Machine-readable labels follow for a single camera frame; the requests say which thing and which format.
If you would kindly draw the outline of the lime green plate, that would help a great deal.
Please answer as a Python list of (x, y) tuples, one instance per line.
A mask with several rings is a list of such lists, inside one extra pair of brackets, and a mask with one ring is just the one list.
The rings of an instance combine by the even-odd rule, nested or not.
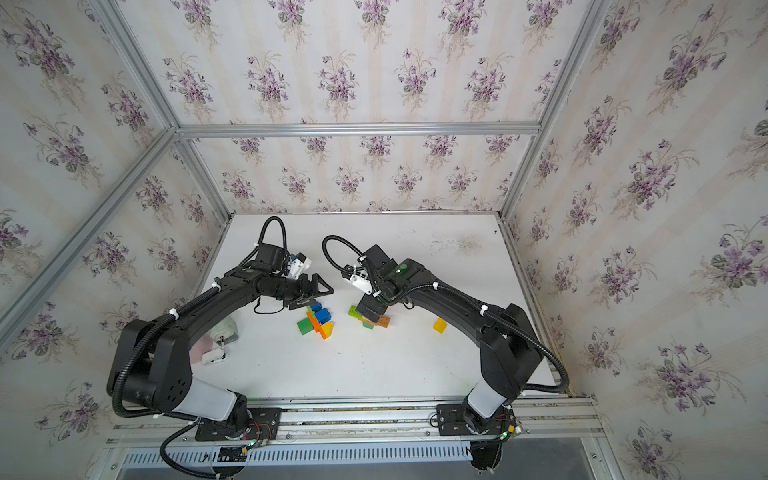
[(349, 310), (348, 310), (348, 315), (349, 315), (349, 316), (351, 316), (351, 317), (353, 317), (353, 318), (356, 318), (356, 319), (358, 319), (358, 320), (363, 320), (363, 319), (364, 319), (364, 317), (363, 317), (361, 314), (359, 314), (359, 313), (357, 312), (357, 310), (356, 310), (356, 307), (355, 307), (354, 305), (352, 305), (352, 306), (349, 308)]

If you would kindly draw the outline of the blue square lego brick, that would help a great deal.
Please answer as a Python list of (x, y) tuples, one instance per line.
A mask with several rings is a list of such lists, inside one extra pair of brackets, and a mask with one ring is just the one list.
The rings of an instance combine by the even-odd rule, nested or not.
[(315, 312), (315, 318), (323, 325), (331, 319), (331, 314), (327, 309), (320, 309)]

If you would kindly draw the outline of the small green lego brick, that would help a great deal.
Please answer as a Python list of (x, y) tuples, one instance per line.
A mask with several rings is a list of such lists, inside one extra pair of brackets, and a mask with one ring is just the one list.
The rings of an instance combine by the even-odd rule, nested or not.
[(306, 335), (315, 330), (312, 321), (309, 318), (304, 318), (297, 322), (297, 328), (301, 335)]

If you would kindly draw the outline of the orange long lego brick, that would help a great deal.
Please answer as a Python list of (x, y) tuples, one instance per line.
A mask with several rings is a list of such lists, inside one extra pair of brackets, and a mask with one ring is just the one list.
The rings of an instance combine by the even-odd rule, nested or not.
[(321, 336), (321, 324), (316, 320), (315, 313), (313, 311), (311, 311), (310, 309), (307, 311), (307, 318), (309, 318), (312, 321), (313, 326), (315, 328), (314, 331)]

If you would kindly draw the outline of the yellow sloped lego brick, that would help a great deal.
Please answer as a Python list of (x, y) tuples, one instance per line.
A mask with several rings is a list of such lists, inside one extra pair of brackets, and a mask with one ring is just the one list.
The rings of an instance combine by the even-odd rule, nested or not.
[(321, 325), (321, 336), (324, 340), (331, 337), (333, 332), (334, 324), (332, 322), (326, 322)]

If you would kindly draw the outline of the yellow lego brick hidden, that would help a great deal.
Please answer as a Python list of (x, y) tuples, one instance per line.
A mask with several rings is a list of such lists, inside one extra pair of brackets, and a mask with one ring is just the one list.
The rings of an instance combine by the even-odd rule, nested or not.
[(434, 323), (434, 326), (433, 326), (433, 329), (434, 329), (435, 331), (437, 331), (438, 333), (440, 333), (440, 334), (443, 334), (443, 333), (444, 333), (444, 331), (446, 330), (446, 328), (447, 328), (447, 322), (446, 322), (446, 321), (444, 321), (444, 320), (443, 320), (443, 319), (441, 319), (441, 318), (438, 318), (438, 319), (435, 321), (435, 323)]

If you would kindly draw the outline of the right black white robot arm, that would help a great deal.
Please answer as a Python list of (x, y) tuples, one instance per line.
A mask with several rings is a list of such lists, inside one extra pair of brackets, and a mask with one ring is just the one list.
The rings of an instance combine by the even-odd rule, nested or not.
[(480, 472), (497, 467), (504, 445), (522, 428), (511, 404), (521, 393), (560, 394), (570, 378), (562, 361), (539, 339), (525, 310), (511, 303), (502, 308), (476, 299), (439, 279), (426, 266), (396, 262), (379, 246), (354, 247), (353, 265), (330, 264), (363, 296), (356, 313), (377, 324), (397, 304), (422, 308), (470, 338), (479, 350), (481, 378), (458, 405), (445, 405), (448, 427), (454, 418), (474, 436), (472, 466)]

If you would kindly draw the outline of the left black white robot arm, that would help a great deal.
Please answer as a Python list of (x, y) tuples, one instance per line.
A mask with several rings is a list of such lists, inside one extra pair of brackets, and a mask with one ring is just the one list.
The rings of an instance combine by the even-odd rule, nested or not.
[(168, 445), (201, 424), (234, 441), (258, 424), (245, 395), (194, 376), (189, 353), (232, 313), (264, 297), (295, 310), (333, 294), (319, 274), (307, 274), (310, 263), (302, 253), (291, 253), (285, 242), (275, 245), (259, 239), (236, 266), (189, 302), (151, 321), (133, 320), (122, 329), (106, 385), (112, 410), (123, 419), (165, 416), (184, 421), (159, 448), (169, 467), (199, 479), (222, 478), (220, 472), (181, 465), (168, 455)]

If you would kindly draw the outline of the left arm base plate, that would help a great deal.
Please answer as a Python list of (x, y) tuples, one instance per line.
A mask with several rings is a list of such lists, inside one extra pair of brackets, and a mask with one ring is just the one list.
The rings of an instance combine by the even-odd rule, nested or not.
[(275, 440), (283, 410), (280, 408), (248, 408), (233, 412), (224, 421), (202, 420), (195, 433), (196, 441)]

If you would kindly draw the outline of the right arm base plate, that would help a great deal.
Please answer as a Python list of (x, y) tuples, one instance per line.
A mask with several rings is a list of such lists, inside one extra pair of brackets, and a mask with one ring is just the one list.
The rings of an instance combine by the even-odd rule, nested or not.
[(514, 427), (515, 417), (511, 409), (499, 407), (490, 417), (479, 413), (463, 403), (443, 403), (436, 406), (431, 420), (443, 437), (491, 435), (500, 436), (509, 427)]

